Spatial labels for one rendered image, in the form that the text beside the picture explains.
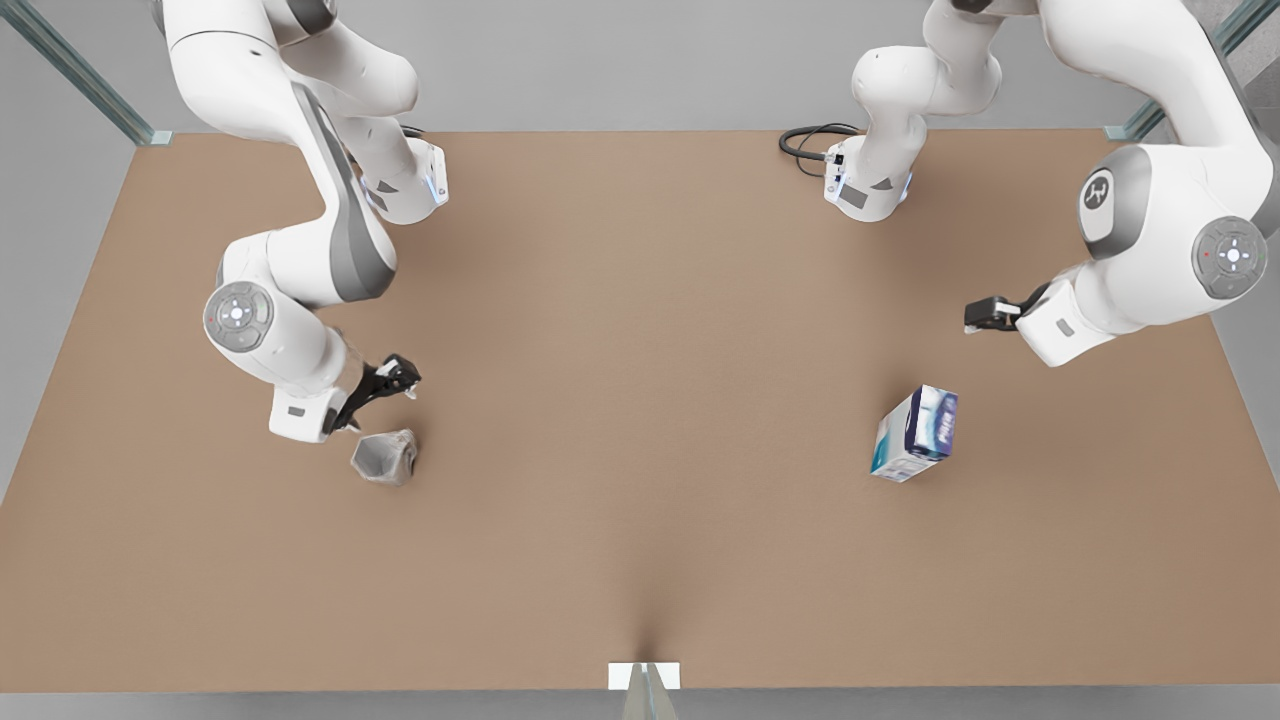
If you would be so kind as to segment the silver frame post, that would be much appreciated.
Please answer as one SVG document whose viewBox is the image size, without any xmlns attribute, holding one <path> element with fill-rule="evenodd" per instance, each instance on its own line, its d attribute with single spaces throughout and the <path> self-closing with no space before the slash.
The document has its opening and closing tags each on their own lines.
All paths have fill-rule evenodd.
<svg viewBox="0 0 1280 720">
<path fill-rule="evenodd" d="M 138 147 L 166 147 L 174 133 L 155 129 L 28 0 L 0 0 L 4 19 L 31 47 Z"/>
<path fill-rule="evenodd" d="M 608 689 L 625 692 L 622 720 L 678 720 L 669 691 L 680 688 L 678 662 L 608 664 Z"/>
<path fill-rule="evenodd" d="M 1178 141 L 1189 146 L 1270 143 L 1226 60 L 1222 42 L 1181 0 L 1114 0 L 1114 47 L 1103 76 L 1158 105 Z"/>
</svg>

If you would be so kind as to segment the blue and white carton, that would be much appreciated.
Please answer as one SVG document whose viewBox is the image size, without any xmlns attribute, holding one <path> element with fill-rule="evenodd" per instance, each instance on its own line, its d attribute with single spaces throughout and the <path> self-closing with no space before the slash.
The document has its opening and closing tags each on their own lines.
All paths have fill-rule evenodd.
<svg viewBox="0 0 1280 720">
<path fill-rule="evenodd" d="M 919 386 L 877 427 L 870 474 L 902 483 L 952 454 L 957 395 Z"/>
</svg>

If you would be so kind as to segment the grey stone-look cup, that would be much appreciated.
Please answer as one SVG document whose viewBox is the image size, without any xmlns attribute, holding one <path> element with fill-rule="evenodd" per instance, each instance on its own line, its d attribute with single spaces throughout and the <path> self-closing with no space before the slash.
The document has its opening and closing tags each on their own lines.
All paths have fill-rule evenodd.
<svg viewBox="0 0 1280 720">
<path fill-rule="evenodd" d="M 349 460 L 365 479 L 384 486 L 403 486 L 413 475 L 419 447 L 410 429 L 362 436 Z"/>
</svg>

